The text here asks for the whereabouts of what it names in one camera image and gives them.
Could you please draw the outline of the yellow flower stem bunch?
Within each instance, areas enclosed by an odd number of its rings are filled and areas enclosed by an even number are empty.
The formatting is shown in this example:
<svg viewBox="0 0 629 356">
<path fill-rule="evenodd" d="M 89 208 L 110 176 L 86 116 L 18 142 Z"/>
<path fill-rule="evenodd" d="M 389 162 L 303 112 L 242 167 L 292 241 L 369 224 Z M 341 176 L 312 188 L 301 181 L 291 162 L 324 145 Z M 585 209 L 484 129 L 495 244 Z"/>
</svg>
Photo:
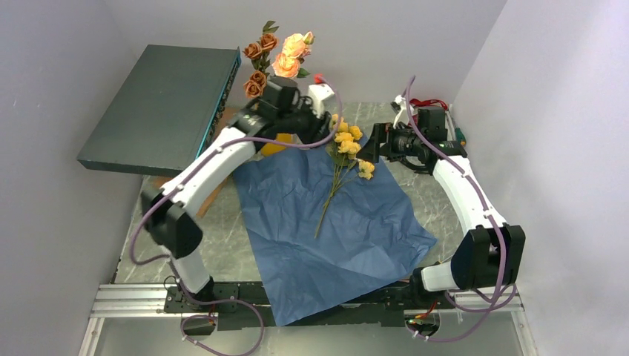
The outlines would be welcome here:
<svg viewBox="0 0 629 356">
<path fill-rule="evenodd" d="M 333 114 L 329 128 L 331 130 L 337 128 L 334 138 L 326 146 L 326 153 L 333 163 L 332 184 L 315 229 L 315 239 L 319 236 L 326 212 L 336 193 L 355 177 L 363 180 L 372 179 L 375 171 L 374 163 L 357 158 L 357 154 L 362 148 L 360 140 L 363 138 L 363 131 L 357 125 L 350 125 L 342 116 Z"/>
</svg>

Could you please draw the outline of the red ribbon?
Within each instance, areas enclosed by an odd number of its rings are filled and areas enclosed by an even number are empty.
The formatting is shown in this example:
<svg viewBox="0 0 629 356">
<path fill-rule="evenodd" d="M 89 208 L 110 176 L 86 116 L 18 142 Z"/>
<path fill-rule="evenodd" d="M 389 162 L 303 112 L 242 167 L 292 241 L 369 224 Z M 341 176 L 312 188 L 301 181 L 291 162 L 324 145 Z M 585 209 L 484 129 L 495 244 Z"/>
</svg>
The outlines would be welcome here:
<svg viewBox="0 0 629 356">
<path fill-rule="evenodd" d="M 449 110 L 448 105 L 440 99 L 428 99 L 428 100 L 411 99 L 409 103 L 411 104 L 411 106 L 415 108 L 437 106 L 437 107 L 443 108 L 445 111 Z"/>
</svg>

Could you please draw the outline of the pink peony stem bunch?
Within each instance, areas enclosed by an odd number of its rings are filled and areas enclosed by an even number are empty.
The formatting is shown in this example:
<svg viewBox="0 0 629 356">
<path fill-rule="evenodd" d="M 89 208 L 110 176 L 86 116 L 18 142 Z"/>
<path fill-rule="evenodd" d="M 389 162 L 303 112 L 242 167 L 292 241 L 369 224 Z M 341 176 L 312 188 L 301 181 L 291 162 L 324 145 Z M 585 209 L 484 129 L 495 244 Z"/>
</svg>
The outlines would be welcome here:
<svg viewBox="0 0 629 356">
<path fill-rule="evenodd" d="M 275 76 L 302 79 L 310 75 L 303 67 L 305 57 L 312 51 L 315 35 L 312 31 L 293 33 L 285 38 L 281 51 L 276 55 L 271 67 Z"/>
</svg>

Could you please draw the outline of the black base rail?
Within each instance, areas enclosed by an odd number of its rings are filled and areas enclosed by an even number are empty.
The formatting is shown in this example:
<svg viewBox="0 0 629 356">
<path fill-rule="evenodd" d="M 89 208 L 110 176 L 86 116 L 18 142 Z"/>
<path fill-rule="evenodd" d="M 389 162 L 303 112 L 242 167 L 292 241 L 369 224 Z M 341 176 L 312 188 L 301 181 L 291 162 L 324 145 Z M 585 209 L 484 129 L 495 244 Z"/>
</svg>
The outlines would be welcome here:
<svg viewBox="0 0 629 356">
<path fill-rule="evenodd" d="M 277 324 L 266 290 L 261 282 L 224 282 L 214 284 L 214 305 L 201 305 L 184 295 L 178 285 L 166 288 L 166 314 L 201 314 L 216 319 L 219 331 L 234 331 L 263 324 Z M 375 324 L 399 327 L 413 316 L 426 318 L 438 312 L 451 312 L 454 307 L 443 292 L 420 291 L 417 283 L 395 282 L 356 297 L 339 306 L 290 323 L 290 326 L 344 326 Z"/>
</svg>

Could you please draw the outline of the blue wrapping paper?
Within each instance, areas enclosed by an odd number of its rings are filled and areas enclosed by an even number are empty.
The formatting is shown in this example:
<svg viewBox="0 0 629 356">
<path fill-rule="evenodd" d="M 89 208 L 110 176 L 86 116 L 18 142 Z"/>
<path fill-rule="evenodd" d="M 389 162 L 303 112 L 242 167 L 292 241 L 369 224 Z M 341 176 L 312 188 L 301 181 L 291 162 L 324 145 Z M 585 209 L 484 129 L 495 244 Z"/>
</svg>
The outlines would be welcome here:
<svg viewBox="0 0 629 356">
<path fill-rule="evenodd" d="M 274 321 L 286 326 L 412 272 L 436 244 L 383 162 L 332 194 L 324 148 L 289 148 L 233 174 Z"/>
</svg>

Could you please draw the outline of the yellow vase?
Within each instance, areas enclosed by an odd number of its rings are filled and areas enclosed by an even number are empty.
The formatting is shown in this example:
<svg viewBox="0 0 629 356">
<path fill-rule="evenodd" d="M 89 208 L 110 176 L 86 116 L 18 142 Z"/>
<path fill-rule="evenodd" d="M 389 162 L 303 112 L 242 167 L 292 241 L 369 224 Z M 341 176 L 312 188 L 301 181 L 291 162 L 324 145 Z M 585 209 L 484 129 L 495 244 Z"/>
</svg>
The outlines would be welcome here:
<svg viewBox="0 0 629 356">
<path fill-rule="evenodd" d="M 293 135 L 289 134 L 289 133 L 278 133 L 276 135 L 276 137 L 274 138 L 275 141 L 278 142 L 282 142 L 282 143 L 293 143 Z M 286 149 L 286 146 L 283 145 L 278 145 L 278 144 L 272 144 L 272 143 L 267 143 L 265 144 L 261 150 L 260 153 L 263 156 L 271 156 L 274 154 L 277 154 L 281 151 L 284 151 Z"/>
</svg>

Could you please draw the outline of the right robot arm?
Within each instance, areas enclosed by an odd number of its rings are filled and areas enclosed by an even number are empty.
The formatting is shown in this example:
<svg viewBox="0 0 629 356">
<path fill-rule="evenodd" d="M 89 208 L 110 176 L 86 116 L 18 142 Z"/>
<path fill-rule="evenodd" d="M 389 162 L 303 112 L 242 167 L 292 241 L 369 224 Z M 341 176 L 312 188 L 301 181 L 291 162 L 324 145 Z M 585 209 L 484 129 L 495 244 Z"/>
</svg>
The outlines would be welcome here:
<svg viewBox="0 0 629 356">
<path fill-rule="evenodd" d="M 400 162 L 434 177 L 464 234 L 449 261 L 414 271 L 418 282 L 409 287 L 410 301 L 426 308 L 439 291 L 514 284 L 525 243 L 522 227 L 507 223 L 475 181 L 464 146 L 448 132 L 443 108 L 419 108 L 414 125 L 402 122 L 405 115 L 405 110 L 399 110 L 394 122 L 374 124 L 358 156 L 373 163 L 380 159 Z"/>
</svg>

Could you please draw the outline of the brown rose stem bunch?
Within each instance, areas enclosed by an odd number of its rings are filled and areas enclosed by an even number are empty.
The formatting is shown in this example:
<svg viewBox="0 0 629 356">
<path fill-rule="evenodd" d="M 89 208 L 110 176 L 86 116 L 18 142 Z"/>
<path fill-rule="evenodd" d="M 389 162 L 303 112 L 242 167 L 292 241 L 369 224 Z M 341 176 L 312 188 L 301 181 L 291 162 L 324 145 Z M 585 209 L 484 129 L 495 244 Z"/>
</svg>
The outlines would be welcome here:
<svg viewBox="0 0 629 356">
<path fill-rule="evenodd" d="M 254 68 L 254 72 L 243 85 L 248 99 L 254 99 L 260 96 L 266 87 L 267 79 L 270 75 L 270 55 L 279 44 L 279 39 L 275 36 L 275 32 L 278 28 L 276 21 L 267 21 L 263 26 L 260 38 L 250 43 L 243 50 L 243 55 L 251 62 Z"/>
</svg>

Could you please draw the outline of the green handled screwdriver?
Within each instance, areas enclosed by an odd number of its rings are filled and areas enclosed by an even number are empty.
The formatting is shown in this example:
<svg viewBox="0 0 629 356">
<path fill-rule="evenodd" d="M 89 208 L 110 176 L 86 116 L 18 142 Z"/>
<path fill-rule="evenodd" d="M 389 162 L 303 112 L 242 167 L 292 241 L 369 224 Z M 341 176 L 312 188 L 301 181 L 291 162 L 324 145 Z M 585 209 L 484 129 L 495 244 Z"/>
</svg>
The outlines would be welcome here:
<svg viewBox="0 0 629 356">
<path fill-rule="evenodd" d="M 457 123 L 456 123 L 454 117 L 452 116 L 452 114 L 450 113 L 450 111 L 447 111 L 447 116 L 448 116 L 449 122 L 452 124 L 453 135 L 454 135 L 455 139 L 462 146 L 465 146 L 466 143 L 467 143 L 467 139 L 466 139 L 465 135 L 463 134 L 463 131 L 457 125 Z"/>
</svg>

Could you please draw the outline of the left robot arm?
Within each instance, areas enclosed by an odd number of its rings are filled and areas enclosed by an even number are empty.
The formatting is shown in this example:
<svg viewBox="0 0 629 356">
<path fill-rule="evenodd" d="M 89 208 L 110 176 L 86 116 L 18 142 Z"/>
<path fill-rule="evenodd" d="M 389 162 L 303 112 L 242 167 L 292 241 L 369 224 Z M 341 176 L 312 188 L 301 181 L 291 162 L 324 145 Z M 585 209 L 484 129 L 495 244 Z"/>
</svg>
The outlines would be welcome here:
<svg viewBox="0 0 629 356">
<path fill-rule="evenodd" d="M 169 260 L 184 302 L 196 312 L 214 300 L 214 280 L 202 261 L 203 232 L 194 216 L 205 199 L 278 134 L 298 136 L 299 149 L 317 148 L 334 136 L 326 105 L 338 95 L 325 80 L 300 94 L 292 79 L 271 77 L 263 93 L 233 114 L 218 136 L 187 168 L 160 188 L 140 194 L 144 228 Z"/>
</svg>

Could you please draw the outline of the grey network switch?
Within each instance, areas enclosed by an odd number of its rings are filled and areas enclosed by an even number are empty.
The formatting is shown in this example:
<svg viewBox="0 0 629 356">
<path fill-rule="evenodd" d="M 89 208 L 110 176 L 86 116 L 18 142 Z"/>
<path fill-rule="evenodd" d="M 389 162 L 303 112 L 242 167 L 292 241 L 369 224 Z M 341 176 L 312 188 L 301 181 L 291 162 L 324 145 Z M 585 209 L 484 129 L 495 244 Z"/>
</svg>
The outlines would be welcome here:
<svg viewBox="0 0 629 356">
<path fill-rule="evenodd" d="M 175 177 L 211 144 L 240 64 L 237 49 L 148 45 L 77 161 Z"/>
</svg>

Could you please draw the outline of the wooden board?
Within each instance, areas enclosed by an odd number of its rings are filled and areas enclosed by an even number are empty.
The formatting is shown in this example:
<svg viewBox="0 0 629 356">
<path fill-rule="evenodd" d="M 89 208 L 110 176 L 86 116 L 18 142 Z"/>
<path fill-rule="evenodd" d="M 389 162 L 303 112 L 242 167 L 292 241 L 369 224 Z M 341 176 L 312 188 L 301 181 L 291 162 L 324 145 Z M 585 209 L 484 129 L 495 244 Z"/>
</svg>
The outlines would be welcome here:
<svg viewBox="0 0 629 356">
<path fill-rule="evenodd" d="M 235 107 L 226 107 L 222 113 L 221 118 L 219 119 L 219 121 L 217 122 L 216 126 L 214 127 L 214 133 L 212 136 L 212 139 L 216 139 L 220 132 L 223 130 L 223 128 L 228 124 L 228 122 L 231 120 L 232 116 L 238 112 L 238 109 Z M 215 199 L 217 198 L 218 194 L 220 193 L 220 191 L 222 190 L 222 188 L 224 187 L 226 183 L 226 179 L 224 179 L 204 200 L 204 202 L 202 203 L 202 205 L 200 206 L 196 217 L 198 218 L 202 218 L 204 217 L 211 204 L 213 203 L 213 201 L 215 201 Z"/>
</svg>

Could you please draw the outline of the aluminium frame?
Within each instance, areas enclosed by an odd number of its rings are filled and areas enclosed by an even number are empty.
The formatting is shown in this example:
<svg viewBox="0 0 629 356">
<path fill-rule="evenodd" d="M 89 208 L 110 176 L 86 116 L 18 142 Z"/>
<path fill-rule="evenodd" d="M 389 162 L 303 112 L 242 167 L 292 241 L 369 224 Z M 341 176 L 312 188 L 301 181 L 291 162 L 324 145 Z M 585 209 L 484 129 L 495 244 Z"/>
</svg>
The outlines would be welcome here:
<svg viewBox="0 0 629 356">
<path fill-rule="evenodd" d="M 454 314 L 457 324 L 464 322 L 464 313 L 447 301 L 427 303 L 426 308 L 404 306 L 393 297 L 402 286 L 387 287 L 359 297 L 357 302 L 344 303 L 333 309 L 313 314 L 296 322 L 299 326 L 375 325 L 397 327 L 411 317 L 436 324 L 447 314 Z M 96 293 L 88 326 L 79 351 L 81 355 L 94 355 L 102 327 L 108 318 L 176 318 L 184 320 L 194 315 L 205 315 L 211 322 L 222 323 L 224 330 L 263 325 L 275 325 L 266 293 L 259 282 L 218 283 L 215 291 L 226 303 L 198 306 L 191 303 L 174 283 L 159 284 L 104 284 Z"/>
</svg>

